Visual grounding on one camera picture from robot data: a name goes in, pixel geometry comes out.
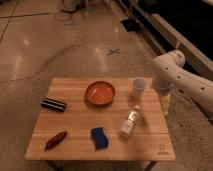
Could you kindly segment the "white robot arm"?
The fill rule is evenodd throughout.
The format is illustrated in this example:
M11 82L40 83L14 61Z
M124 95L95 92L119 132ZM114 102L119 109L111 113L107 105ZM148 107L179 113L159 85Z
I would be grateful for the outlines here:
M185 70L184 64L185 56L180 50L153 58L153 88L166 95L175 86L213 114L213 81Z

